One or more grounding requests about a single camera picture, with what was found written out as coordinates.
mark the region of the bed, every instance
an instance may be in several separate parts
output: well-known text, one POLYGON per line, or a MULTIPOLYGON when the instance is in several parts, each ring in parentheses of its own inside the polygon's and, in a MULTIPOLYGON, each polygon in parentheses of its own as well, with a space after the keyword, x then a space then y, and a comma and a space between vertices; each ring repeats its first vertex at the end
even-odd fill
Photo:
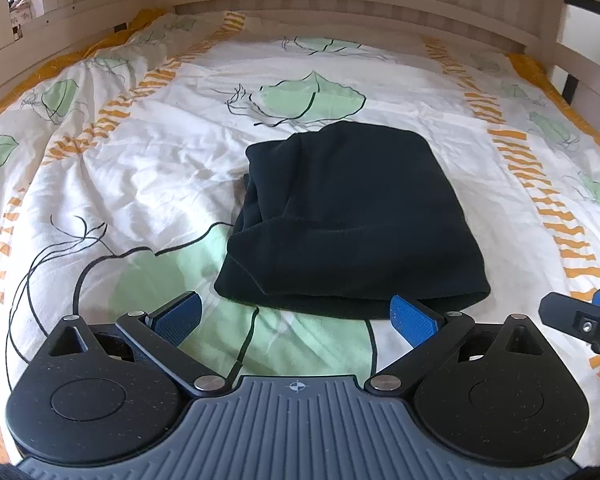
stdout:
MULTIPOLYGON (((467 310, 478 322, 521 312, 540 325, 551 291, 590 301, 600 134, 546 70, 559 63, 600 97, 600 67, 556 44, 562 6, 84 0, 34 20, 20 40, 2 35, 1 423, 59 317, 111 322, 185 290, 204 313, 181 348, 230 380, 362 383, 409 351, 387 320, 247 306, 213 288, 244 199, 246 147, 339 120, 427 140, 484 255, 492 292, 467 310), (65 50, 75 52, 46 61, 65 50)), ((574 458, 600 465, 600 357, 542 330, 589 400, 574 458)))

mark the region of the white duvet cover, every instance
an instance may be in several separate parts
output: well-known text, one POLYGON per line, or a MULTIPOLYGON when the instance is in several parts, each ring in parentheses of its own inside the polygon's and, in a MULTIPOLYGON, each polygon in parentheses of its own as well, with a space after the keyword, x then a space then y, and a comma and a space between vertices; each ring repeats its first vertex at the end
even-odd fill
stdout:
MULTIPOLYGON (((523 312, 539 324, 551 291, 590 299, 600 288, 592 132, 522 79, 513 58, 382 34, 167 14, 0 115, 1 421, 61 316, 111 322, 184 290, 200 294, 204 313, 182 349, 226 376, 362 383, 407 352, 388 321, 245 306, 213 290, 242 201, 245 148, 337 120, 427 139, 486 262, 493 291, 468 310, 478 322, 523 312)), ((589 399, 575 458, 600 464, 600 359, 542 330, 589 399)))

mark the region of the metal screw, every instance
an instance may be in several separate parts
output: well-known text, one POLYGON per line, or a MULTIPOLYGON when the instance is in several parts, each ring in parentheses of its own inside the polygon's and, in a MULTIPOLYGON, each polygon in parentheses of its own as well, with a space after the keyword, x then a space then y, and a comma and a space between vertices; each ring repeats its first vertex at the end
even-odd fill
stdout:
POLYGON ((201 392, 214 392, 224 388, 224 379, 217 375, 203 375, 198 377, 193 386, 201 392))
POLYGON ((402 381, 395 375, 376 375, 370 381, 371 387, 381 392, 392 392, 402 386, 402 381))

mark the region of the crosshair logo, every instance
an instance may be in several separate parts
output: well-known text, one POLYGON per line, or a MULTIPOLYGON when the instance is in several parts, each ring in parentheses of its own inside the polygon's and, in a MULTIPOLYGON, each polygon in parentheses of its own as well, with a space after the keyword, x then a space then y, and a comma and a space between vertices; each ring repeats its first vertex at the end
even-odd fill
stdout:
POLYGON ((306 388, 306 384, 301 383, 300 381, 295 381, 289 385, 289 389, 293 390, 295 393, 301 392, 306 388))

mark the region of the gray ridged plate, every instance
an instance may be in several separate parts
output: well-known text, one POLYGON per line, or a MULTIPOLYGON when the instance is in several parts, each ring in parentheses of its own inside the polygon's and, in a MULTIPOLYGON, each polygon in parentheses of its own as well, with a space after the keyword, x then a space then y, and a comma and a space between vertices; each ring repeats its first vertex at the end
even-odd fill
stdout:
POLYGON ((182 423, 141 456, 93 468, 19 466, 37 480, 562 480, 569 459, 485 466, 424 435, 401 400, 353 377, 245 377, 224 397, 193 402, 182 423))

